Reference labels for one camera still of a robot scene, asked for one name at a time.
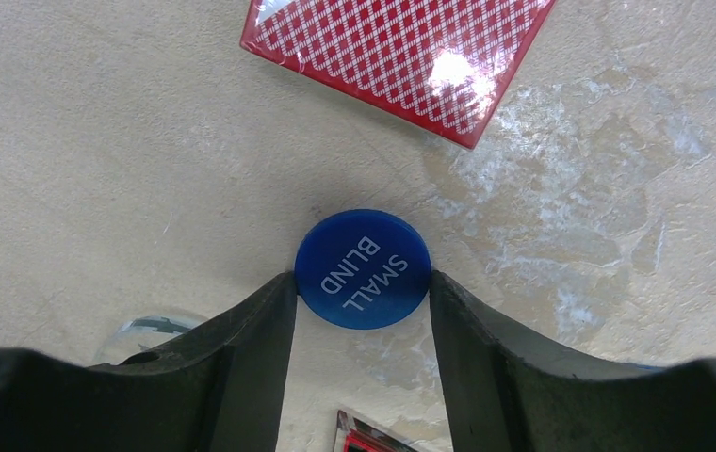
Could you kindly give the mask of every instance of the clear plastic object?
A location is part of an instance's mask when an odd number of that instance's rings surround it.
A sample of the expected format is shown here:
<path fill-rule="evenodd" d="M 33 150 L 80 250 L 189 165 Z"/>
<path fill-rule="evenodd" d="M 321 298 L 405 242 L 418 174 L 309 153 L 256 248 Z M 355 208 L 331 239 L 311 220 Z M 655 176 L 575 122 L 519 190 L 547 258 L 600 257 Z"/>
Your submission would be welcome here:
<path fill-rule="evenodd" d="M 160 346 L 204 323 L 194 314 L 146 315 L 125 322 L 97 350 L 93 363 L 119 364 L 144 350 Z"/>
<path fill-rule="evenodd" d="M 252 0 L 241 46 L 474 148 L 554 0 Z"/>

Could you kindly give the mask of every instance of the blue poker button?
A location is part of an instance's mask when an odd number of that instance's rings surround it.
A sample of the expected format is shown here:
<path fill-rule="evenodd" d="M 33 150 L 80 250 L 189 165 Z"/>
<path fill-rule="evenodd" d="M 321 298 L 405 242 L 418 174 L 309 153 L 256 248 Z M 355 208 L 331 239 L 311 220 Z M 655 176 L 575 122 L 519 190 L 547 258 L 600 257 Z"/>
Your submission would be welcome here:
<path fill-rule="evenodd" d="M 422 302 L 431 258 L 405 221 L 349 210 L 324 219 L 302 240 L 294 275 L 317 315 L 340 327 L 372 330 L 399 322 Z"/>

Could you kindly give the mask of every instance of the speckled countertop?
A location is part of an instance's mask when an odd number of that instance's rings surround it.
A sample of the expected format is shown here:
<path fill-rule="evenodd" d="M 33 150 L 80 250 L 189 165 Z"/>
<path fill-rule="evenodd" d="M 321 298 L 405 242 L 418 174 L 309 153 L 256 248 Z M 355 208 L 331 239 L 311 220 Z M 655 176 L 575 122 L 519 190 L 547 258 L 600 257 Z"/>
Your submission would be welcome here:
<path fill-rule="evenodd" d="M 0 1 L 0 345 L 90 363 L 367 207 L 565 344 L 716 355 L 716 2 L 559 0 L 473 153 L 240 50 L 246 10 Z M 328 450 L 340 406 L 449 450 L 426 304 L 369 332 L 301 304 L 279 450 Z"/>

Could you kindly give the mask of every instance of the red diamond pattern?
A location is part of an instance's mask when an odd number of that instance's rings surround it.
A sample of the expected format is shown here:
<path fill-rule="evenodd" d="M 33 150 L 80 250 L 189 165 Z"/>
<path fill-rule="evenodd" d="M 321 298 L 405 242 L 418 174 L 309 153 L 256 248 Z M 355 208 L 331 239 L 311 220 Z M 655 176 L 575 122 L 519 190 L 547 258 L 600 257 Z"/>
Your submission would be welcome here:
<path fill-rule="evenodd" d="M 467 134 L 552 1 L 297 0 L 257 24 L 254 42 Z"/>

